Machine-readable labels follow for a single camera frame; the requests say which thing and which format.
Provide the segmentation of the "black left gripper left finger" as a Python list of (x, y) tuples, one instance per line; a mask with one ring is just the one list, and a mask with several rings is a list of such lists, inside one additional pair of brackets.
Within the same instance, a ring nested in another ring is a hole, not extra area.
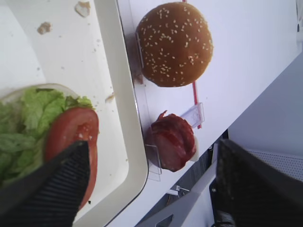
[(71, 227), (90, 178), (89, 145), (77, 141), (0, 191), (2, 227)]

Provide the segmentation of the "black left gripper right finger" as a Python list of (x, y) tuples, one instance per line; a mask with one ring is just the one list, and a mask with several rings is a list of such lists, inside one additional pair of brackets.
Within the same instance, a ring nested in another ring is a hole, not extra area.
[(209, 187), (215, 227), (301, 227), (303, 183), (220, 140)]

